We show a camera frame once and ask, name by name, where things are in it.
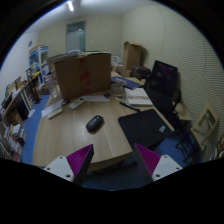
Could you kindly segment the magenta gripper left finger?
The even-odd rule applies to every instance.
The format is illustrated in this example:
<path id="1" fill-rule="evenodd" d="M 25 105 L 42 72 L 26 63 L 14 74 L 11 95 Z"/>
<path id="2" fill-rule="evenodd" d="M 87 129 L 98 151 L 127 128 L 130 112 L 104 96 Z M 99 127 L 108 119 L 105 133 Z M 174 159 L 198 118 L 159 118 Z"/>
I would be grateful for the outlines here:
<path id="1" fill-rule="evenodd" d="M 93 155 L 94 147 L 90 144 L 73 152 L 67 157 L 58 156 L 47 165 L 44 170 L 81 186 Z"/>

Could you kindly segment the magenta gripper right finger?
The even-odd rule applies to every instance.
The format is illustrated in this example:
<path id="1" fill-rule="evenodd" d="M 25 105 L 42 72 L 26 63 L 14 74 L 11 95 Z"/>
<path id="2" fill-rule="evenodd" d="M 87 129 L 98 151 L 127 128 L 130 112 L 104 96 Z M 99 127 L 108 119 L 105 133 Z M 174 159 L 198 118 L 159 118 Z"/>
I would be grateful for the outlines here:
<path id="1" fill-rule="evenodd" d="M 180 171 L 182 167 L 168 155 L 158 155 L 139 144 L 134 145 L 133 155 L 140 174 L 146 183 L 151 183 Z"/>

